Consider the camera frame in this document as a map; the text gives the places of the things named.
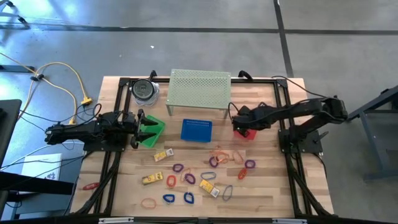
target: blue basket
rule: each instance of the blue basket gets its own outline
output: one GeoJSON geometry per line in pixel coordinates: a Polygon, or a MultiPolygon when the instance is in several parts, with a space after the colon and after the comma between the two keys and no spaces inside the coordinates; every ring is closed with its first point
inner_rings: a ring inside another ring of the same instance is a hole
{"type": "Polygon", "coordinates": [[[181,139],[196,142],[211,142],[211,121],[184,119],[182,122],[181,139]]]}

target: wooden tabletop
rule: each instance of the wooden tabletop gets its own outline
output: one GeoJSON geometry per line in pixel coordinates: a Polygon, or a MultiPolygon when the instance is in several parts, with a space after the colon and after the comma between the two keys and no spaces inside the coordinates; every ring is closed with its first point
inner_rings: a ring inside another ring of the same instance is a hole
{"type": "MultiPolygon", "coordinates": [[[[120,77],[104,77],[98,102],[102,104],[101,112],[112,111],[116,99],[120,77]]],[[[293,78],[293,81],[304,86],[302,78],[293,78]]],[[[160,83],[160,96],[157,103],[151,107],[142,107],[146,115],[152,115],[164,121],[165,131],[157,141],[155,148],[147,149],[139,146],[133,149],[127,145],[122,153],[119,167],[118,181],[114,195],[112,216],[149,216],[149,217],[293,217],[292,199],[290,196],[289,181],[287,178],[284,156],[279,151],[277,130],[279,123],[270,129],[257,132],[253,141],[242,140],[234,137],[230,120],[223,119],[220,110],[198,108],[174,108],[174,115],[167,113],[165,101],[168,83],[160,83]],[[213,135],[209,143],[188,142],[180,139],[182,120],[206,119],[213,122],[213,135]],[[211,168],[208,160],[209,152],[220,146],[222,150],[232,155],[238,150],[245,159],[254,159],[256,168],[250,171],[246,178],[238,180],[237,176],[243,165],[233,161],[220,164],[211,168]],[[172,148],[174,156],[155,162],[154,154],[172,148]],[[172,166],[176,163],[184,164],[192,170],[197,178],[195,185],[181,182],[177,174],[177,184],[173,189],[166,186],[168,175],[175,174],[172,166]],[[142,184],[142,177],[163,172],[164,179],[149,185],[142,184]],[[210,194],[199,188],[202,172],[216,172],[217,177],[210,183],[220,189],[220,196],[213,198],[210,194]],[[224,202],[221,195],[227,185],[233,186],[231,200],[224,202]],[[193,205],[183,200],[185,192],[192,192],[195,197],[193,205]],[[168,205],[164,202],[164,194],[175,194],[175,202],[168,205]],[[141,207],[141,200],[147,197],[154,198],[157,202],[155,209],[141,207]]],[[[125,99],[123,93],[121,108],[125,99]]],[[[289,83],[289,94],[292,103],[307,98],[307,94],[297,86],[289,83]]],[[[255,107],[263,101],[275,106],[274,88],[267,84],[232,84],[231,100],[238,108],[246,105],[255,107]]],[[[134,99],[130,102],[130,110],[134,113],[141,108],[134,99]]],[[[300,124],[308,117],[297,118],[300,124]]],[[[87,157],[81,167],[77,182],[72,209],[74,212],[81,208],[92,194],[92,190],[82,190],[83,186],[98,182],[103,163],[103,152],[94,152],[87,157]]],[[[333,213],[328,184],[323,166],[317,157],[304,154],[303,164],[307,185],[314,196],[326,210],[333,213]]],[[[106,204],[108,188],[104,191],[103,209],[106,204]]],[[[298,197],[303,210],[302,194],[298,190],[298,197]]]]}

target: white perforated platform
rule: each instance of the white perforated platform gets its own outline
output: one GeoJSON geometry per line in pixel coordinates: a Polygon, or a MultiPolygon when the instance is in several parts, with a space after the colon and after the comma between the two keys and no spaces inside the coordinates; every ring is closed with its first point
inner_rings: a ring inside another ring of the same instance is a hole
{"type": "Polygon", "coordinates": [[[231,101],[231,74],[173,69],[167,106],[226,110],[231,101]]]}

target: concrete floor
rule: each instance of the concrete floor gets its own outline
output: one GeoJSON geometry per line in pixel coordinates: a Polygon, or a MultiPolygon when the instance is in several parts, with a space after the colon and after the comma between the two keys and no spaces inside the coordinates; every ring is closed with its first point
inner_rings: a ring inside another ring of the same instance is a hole
{"type": "MultiPolygon", "coordinates": [[[[90,26],[234,27],[276,29],[272,0],[14,0],[28,22],[90,26]]],[[[280,0],[286,29],[398,29],[398,2],[390,0],[280,0]]],[[[64,32],[0,30],[1,52],[35,67],[53,61],[69,63],[79,71],[88,94],[97,98],[105,75],[168,75],[172,68],[221,70],[237,75],[246,70],[255,77],[285,75],[278,34],[211,34],[145,32],[64,32]]],[[[338,95],[353,111],[386,88],[397,85],[398,36],[287,35],[295,77],[305,79],[309,90],[338,95]]],[[[0,63],[12,64],[6,58],[0,63]]],[[[82,94],[76,77],[63,67],[45,75],[82,94]]],[[[26,99],[30,80],[26,74],[0,73],[0,99],[26,99]]],[[[46,83],[36,89],[27,110],[50,119],[73,113],[72,100],[46,83]]],[[[51,123],[30,121],[46,128],[51,123]]],[[[397,179],[365,183],[374,171],[362,125],[327,125],[323,139],[324,161],[335,213],[341,217],[398,221],[397,179]]],[[[41,130],[21,120],[12,137],[4,164],[45,145],[41,130]]],[[[81,153],[54,146],[41,154],[81,153]]],[[[79,164],[62,168],[62,178],[74,182],[79,164]]],[[[13,167],[10,172],[20,172],[13,167]]],[[[37,198],[42,207],[62,210],[68,197],[50,201],[37,198]]]]}

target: metal stand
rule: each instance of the metal stand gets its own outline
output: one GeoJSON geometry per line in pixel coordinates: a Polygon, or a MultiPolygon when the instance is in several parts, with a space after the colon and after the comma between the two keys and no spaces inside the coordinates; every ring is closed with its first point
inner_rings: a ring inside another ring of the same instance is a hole
{"type": "MultiPolygon", "coordinates": [[[[28,68],[35,70],[33,66],[27,66],[28,68]]],[[[17,72],[17,73],[32,73],[30,70],[20,65],[0,65],[0,72],[17,72]]]]}
{"type": "Polygon", "coordinates": [[[398,100],[398,86],[382,92],[378,97],[356,109],[348,115],[347,121],[361,118],[363,128],[376,156],[379,172],[365,174],[364,180],[375,180],[398,176],[398,169],[393,167],[395,161],[391,152],[396,151],[398,140],[395,132],[398,128],[398,110],[376,110],[389,102],[398,100]]]}
{"type": "Polygon", "coordinates": [[[0,1],[0,17],[1,16],[3,16],[3,17],[16,17],[16,18],[18,18],[19,22],[23,23],[24,25],[27,24],[26,20],[23,17],[21,17],[20,15],[18,15],[18,14],[2,12],[2,10],[6,7],[6,5],[9,6],[9,7],[15,7],[14,3],[12,3],[9,0],[0,1]]]}

